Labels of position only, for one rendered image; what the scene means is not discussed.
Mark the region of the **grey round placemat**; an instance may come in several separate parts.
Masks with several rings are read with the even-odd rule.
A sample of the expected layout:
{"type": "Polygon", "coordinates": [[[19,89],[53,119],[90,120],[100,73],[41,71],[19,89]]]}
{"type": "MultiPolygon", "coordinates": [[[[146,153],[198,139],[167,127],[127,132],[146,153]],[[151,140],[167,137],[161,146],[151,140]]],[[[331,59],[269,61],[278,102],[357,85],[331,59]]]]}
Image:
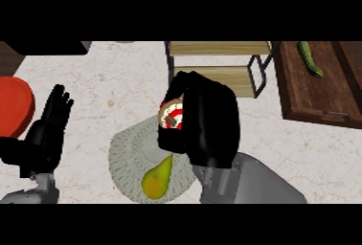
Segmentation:
{"type": "Polygon", "coordinates": [[[158,147],[158,117],[154,116],[115,133],[109,148],[109,172],[121,194],[136,203],[161,204],[177,199],[195,182],[188,156],[158,147]],[[146,172],[173,156],[167,192],[159,199],[149,199],[142,190],[146,172]]]}

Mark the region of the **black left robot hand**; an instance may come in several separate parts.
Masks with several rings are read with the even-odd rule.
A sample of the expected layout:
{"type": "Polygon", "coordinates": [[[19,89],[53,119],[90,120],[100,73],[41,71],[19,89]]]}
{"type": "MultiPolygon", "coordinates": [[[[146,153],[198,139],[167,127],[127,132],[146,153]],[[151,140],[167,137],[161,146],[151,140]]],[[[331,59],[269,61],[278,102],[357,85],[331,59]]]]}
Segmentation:
{"type": "Polygon", "coordinates": [[[0,160],[19,167],[19,177],[53,173],[62,155],[65,127],[74,100],[65,86],[52,88],[41,119],[32,122],[24,140],[0,137],[0,160]]]}

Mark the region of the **red and white cupcake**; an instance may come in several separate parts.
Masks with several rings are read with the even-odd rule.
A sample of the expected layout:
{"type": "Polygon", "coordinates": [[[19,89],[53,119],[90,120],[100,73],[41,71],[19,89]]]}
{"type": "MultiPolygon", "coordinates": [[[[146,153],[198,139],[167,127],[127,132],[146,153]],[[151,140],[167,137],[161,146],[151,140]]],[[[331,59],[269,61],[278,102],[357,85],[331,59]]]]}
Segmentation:
{"type": "Polygon", "coordinates": [[[164,129],[182,129],[182,99],[162,101],[158,111],[158,125],[164,129]]]}

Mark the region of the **green cucumber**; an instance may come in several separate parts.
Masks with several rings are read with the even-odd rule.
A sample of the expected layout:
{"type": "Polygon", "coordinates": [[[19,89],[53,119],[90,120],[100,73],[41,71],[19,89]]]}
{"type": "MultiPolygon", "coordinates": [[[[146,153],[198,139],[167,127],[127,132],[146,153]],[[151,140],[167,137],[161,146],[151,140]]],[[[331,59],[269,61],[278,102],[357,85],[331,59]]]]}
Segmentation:
{"type": "Polygon", "coordinates": [[[298,49],[298,53],[300,53],[301,59],[304,61],[306,68],[307,68],[310,75],[316,78],[322,78],[324,73],[322,73],[322,70],[319,69],[319,67],[315,65],[315,62],[313,62],[313,53],[312,53],[312,48],[310,48],[309,42],[307,41],[298,41],[297,42],[297,49],[298,49]]]}

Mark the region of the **yellow-green pear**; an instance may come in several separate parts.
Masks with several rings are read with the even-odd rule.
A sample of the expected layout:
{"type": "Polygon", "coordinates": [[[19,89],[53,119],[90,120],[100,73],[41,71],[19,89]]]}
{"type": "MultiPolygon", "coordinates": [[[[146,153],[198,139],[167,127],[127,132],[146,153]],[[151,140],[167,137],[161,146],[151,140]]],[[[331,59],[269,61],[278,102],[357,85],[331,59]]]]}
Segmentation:
{"type": "Polygon", "coordinates": [[[149,199],[159,199],[168,189],[173,169],[173,156],[168,156],[161,163],[146,172],[142,180],[142,190],[149,199]]]}

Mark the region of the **brown wooden tray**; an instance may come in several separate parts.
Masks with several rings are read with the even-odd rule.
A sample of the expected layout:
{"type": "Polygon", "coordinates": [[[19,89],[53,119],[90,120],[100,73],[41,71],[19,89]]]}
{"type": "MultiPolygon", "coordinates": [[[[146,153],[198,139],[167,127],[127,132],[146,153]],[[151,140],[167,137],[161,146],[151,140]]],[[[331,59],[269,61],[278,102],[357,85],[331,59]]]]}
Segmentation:
{"type": "Polygon", "coordinates": [[[362,129],[362,41],[310,41],[313,63],[306,68],[295,41],[282,41],[275,54],[282,118],[362,129]]]}

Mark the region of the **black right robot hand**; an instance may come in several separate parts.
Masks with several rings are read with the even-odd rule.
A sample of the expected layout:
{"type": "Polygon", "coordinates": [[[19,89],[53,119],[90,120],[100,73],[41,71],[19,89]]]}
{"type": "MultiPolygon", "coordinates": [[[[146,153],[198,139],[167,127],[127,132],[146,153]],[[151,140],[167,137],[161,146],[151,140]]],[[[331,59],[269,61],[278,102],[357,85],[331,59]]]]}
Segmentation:
{"type": "Polygon", "coordinates": [[[230,168],[241,141],[235,93],[196,72],[177,72],[162,103],[179,97],[180,129],[158,127],[158,146],[186,154],[193,166],[230,168]]]}

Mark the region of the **red round plate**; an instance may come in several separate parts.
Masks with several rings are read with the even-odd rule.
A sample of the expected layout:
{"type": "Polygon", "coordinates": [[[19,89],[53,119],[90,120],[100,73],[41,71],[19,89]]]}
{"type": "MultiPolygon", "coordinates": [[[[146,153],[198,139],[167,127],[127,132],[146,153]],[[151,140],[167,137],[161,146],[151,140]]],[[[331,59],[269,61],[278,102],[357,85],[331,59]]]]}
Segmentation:
{"type": "Polygon", "coordinates": [[[0,136],[18,138],[32,120],[35,99],[28,83],[0,77],[0,136]]]}

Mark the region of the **wooden tiered shelf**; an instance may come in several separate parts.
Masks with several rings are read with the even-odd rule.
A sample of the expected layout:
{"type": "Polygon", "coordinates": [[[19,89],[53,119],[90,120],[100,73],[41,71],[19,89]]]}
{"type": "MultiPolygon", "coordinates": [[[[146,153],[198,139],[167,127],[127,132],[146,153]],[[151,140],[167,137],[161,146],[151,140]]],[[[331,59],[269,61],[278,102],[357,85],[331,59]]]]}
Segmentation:
{"type": "Polygon", "coordinates": [[[179,71],[195,71],[219,81],[238,98],[257,98],[266,87],[266,68],[279,50],[279,41],[165,41],[168,80],[179,71]],[[176,56],[250,56],[241,66],[176,66],[176,56]]]}

